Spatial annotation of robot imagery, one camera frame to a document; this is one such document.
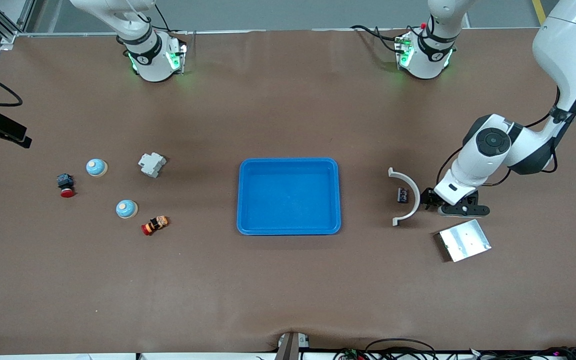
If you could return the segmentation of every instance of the brown table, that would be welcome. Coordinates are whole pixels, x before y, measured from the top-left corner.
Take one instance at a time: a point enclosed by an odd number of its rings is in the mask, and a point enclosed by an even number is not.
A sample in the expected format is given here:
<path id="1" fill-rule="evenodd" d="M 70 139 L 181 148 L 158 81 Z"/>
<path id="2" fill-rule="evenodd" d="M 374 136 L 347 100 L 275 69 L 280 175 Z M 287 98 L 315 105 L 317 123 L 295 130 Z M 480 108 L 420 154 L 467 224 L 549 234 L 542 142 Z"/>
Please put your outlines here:
<path id="1" fill-rule="evenodd" d="M 158 84 L 113 37 L 18 38 L 0 80 L 24 103 L 0 111 L 34 142 L 0 140 L 0 354 L 263 351 L 286 331 L 314 347 L 576 346 L 576 123 L 555 174 L 480 192 L 491 251 L 442 262 L 432 233 L 460 220 L 436 212 L 391 226 L 409 208 L 389 167 L 431 186 L 478 117 L 527 124 L 550 109 L 534 34 L 464 30 L 434 80 L 397 71 L 365 33 L 200 35 L 186 75 Z M 137 166 L 153 151 L 169 158 L 156 179 Z M 95 157 L 109 164 L 101 178 L 85 172 Z M 341 231 L 240 235 L 238 166 L 251 157 L 336 159 Z M 55 182 L 65 172 L 71 199 Z M 115 214 L 126 198 L 135 218 Z M 145 237 L 157 215 L 171 225 Z"/>

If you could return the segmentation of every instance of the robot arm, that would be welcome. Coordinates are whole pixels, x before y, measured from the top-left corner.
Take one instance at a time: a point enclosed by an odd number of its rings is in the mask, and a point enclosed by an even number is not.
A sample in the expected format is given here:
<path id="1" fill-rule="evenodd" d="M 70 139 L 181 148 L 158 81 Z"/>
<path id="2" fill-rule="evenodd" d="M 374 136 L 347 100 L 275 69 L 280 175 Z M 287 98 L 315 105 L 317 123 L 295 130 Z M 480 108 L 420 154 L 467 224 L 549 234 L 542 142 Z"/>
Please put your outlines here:
<path id="1" fill-rule="evenodd" d="M 154 30 L 142 13 L 155 0 L 70 0 L 74 7 L 98 18 L 117 32 L 128 49 L 132 68 L 148 82 L 162 82 L 183 73 L 186 44 L 164 31 Z"/>
<path id="2" fill-rule="evenodd" d="M 560 0 L 532 43 L 537 63 L 557 84 L 560 96 L 538 132 L 498 114 L 475 121 L 463 149 L 434 191 L 455 205 L 505 165 L 520 175 L 539 173 L 576 116 L 576 0 Z"/>
<path id="3" fill-rule="evenodd" d="M 438 76 L 453 53 L 462 31 L 462 19 L 477 0 L 428 0 L 430 18 L 420 30 L 404 34 L 398 44 L 397 64 L 417 78 Z"/>

